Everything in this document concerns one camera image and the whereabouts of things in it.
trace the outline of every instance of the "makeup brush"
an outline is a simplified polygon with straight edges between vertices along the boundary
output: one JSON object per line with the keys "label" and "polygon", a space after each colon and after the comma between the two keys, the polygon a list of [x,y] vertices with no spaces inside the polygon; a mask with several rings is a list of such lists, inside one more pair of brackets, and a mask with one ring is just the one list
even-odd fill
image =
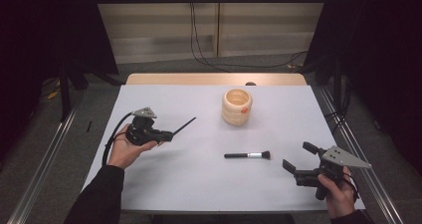
{"label": "makeup brush", "polygon": [[263,152],[251,152],[251,153],[226,153],[224,154],[225,158],[234,158],[234,157],[263,157],[266,159],[270,159],[270,152],[263,151]]}

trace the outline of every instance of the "wall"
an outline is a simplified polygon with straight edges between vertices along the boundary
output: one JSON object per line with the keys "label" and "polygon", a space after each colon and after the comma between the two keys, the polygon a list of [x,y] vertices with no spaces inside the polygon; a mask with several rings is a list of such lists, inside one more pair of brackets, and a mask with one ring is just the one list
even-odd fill
{"label": "wall", "polygon": [[[99,7],[118,64],[192,58],[189,4],[101,4]],[[224,57],[307,50],[322,4],[195,4],[194,7],[202,54]]]}

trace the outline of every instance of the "black cable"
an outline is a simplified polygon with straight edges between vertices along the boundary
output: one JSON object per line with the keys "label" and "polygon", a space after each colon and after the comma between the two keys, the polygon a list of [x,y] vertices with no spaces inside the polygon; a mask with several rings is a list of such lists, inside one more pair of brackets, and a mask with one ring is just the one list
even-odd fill
{"label": "black cable", "polygon": [[[198,50],[199,50],[199,54],[201,55],[203,61],[199,60],[196,57],[195,52],[193,50],[193,33],[194,32],[195,32],[196,44],[197,44],[197,47],[198,47]],[[190,3],[190,50],[192,51],[192,55],[198,63],[212,67],[212,68],[217,69],[217,70],[222,71],[222,72],[229,73],[229,71],[226,71],[224,69],[221,69],[221,68],[218,68],[218,67],[211,65],[205,59],[205,57],[202,55],[201,46],[199,45],[199,40],[198,40],[198,31],[196,29],[195,5],[193,5],[193,3]]]}
{"label": "black cable", "polygon": [[337,117],[338,121],[335,124],[335,127],[332,129],[331,134],[334,134],[337,128],[345,121],[345,115],[343,112],[332,112],[324,115],[325,118],[330,117],[326,122],[330,122],[333,118]]}
{"label": "black cable", "polygon": [[349,79],[346,80],[345,88],[344,88],[344,97],[341,104],[341,112],[345,116],[347,114],[348,105],[350,104],[350,96],[351,96],[351,84]]}
{"label": "black cable", "polygon": [[347,183],[353,189],[353,201],[356,202],[356,199],[359,198],[359,194],[358,194],[359,187],[357,186],[357,182],[356,180],[354,180],[354,178],[350,174],[344,173],[344,175],[348,176],[354,182],[354,185],[353,185],[350,181],[346,180],[344,177],[342,178],[342,181]]}
{"label": "black cable", "polygon": [[111,148],[112,143],[114,142],[115,139],[115,133],[117,132],[118,128],[121,126],[121,124],[124,122],[125,119],[127,119],[129,116],[132,115],[132,112],[128,113],[127,115],[125,115],[121,121],[117,124],[117,126],[115,127],[114,131],[111,134],[111,137],[108,139],[107,144],[105,145],[105,152],[103,153],[103,166],[106,166],[106,160],[108,158],[108,153],[109,153],[109,149]]}
{"label": "black cable", "polygon": [[313,62],[306,64],[302,68],[300,68],[296,73],[299,74],[306,74],[313,72],[316,67],[320,66],[326,59],[335,56],[335,54],[328,54],[328,55],[321,55],[316,58]]}
{"label": "black cable", "polygon": [[[201,47],[200,47],[200,45],[199,45],[198,32],[197,32],[197,29],[196,29],[196,14],[195,14],[195,5],[194,5],[193,3],[191,3],[191,4],[190,4],[190,12],[191,12],[191,14],[190,14],[190,15],[191,15],[190,49],[191,49],[192,55],[193,55],[194,59],[195,59],[197,62],[199,62],[199,63],[201,63],[201,64],[203,64],[203,65],[206,65],[206,66],[210,66],[210,67],[212,67],[212,68],[214,68],[214,69],[217,69],[217,70],[220,70],[220,71],[223,71],[223,72],[226,72],[226,73],[230,73],[230,71],[227,71],[227,70],[224,70],[224,69],[218,68],[217,66],[220,66],[220,67],[264,68],[264,69],[266,69],[266,68],[276,68],[276,67],[282,67],[282,66],[286,66],[286,65],[288,65],[288,64],[290,64],[290,63],[292,63],[294,60],[296,60],[297,58],[299,58],[302,54],[306,54],[306,53],[308,52],[308,51],[296,52],[296,53],[294,53],[294,54],[292,54],[292,55],[291,55],[291,58],[290,58],[287,62],[284,62],[284,63],[281,63],[281,64],[275,64],[275,65],[271,65],[271,66],[254,66],[254,65],[240,65],[240,64],[225,64],[225,63],[211,64],[211,63],[210,63],[207,59],[205,59],[205,57],[203,56],[203,54],[202,54],[202,50],[201,50]],[[196,57],[195,53],[194,53],[194,50],[193,50],[193,33],[195,33],[196,44],[197,44],[197,47],[198,47],[198,50],[199,50],[199,54],[201,55],[201,59],[202,59],[203,61],[199,60],[199,59]]]}

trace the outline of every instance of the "brush bristles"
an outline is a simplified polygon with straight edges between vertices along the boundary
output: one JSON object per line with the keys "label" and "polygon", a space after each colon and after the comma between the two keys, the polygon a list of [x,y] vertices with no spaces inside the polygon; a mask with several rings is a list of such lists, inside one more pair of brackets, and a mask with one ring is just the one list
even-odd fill
{"label": "brush bristles", "polygon": [[263,155],[264,158],[267,158],[267,159],[270,159],[270,157],[271,157],[269,151],[263,152],[262,155]]}

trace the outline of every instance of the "brush handle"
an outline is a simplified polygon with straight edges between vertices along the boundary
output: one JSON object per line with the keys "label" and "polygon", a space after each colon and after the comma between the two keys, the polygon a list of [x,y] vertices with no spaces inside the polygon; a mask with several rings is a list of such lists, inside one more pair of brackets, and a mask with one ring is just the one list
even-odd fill
{"label": "brush handle", "polygon": [[226,153],[224,154],[225,158],[231,157],[248,157],[248,153]]}

